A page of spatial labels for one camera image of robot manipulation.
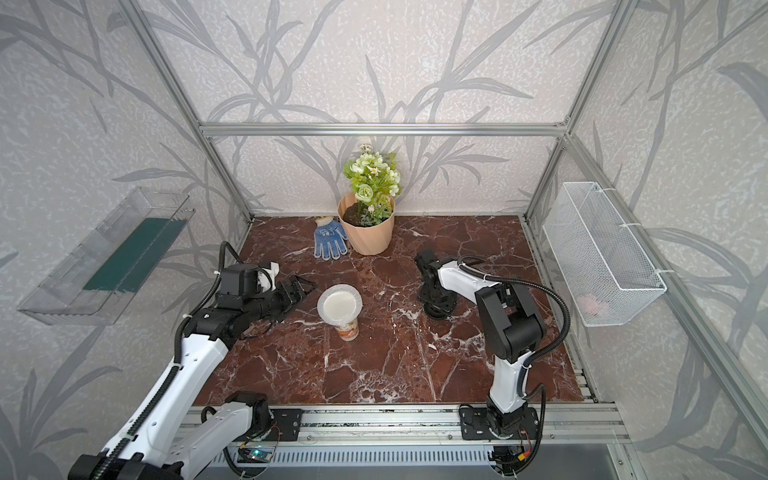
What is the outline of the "paper milk tea cup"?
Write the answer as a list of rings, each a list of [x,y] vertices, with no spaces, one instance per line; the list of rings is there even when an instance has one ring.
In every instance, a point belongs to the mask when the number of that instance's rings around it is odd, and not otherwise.
[[[335,329],[343,341],[351,342],[355,340],[359,335],[358,319],[354,318],[344,324],[336,325]]]

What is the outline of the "translucent round leak-proof paper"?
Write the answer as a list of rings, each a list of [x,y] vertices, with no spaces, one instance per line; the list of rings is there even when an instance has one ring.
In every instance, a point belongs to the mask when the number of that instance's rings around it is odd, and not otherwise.
[[[344,326],[359,316],[363,301],[357,289],[348,284],[334,285],[325,290],[317,303],[321,319],[332,326]]]

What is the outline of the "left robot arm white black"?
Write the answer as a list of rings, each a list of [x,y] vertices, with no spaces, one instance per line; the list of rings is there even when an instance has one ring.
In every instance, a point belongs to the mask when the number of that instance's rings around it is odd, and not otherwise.
[[[211,291],[184,317],[171,362],[125,425],[95,455],[83,454],[71,479],[193,479],[236,440],[270,433],[265,395],[236,392],[183,439],[177,431],[208,378],[255,322],[283,321],[315,289],[279,266],[221,268]]]

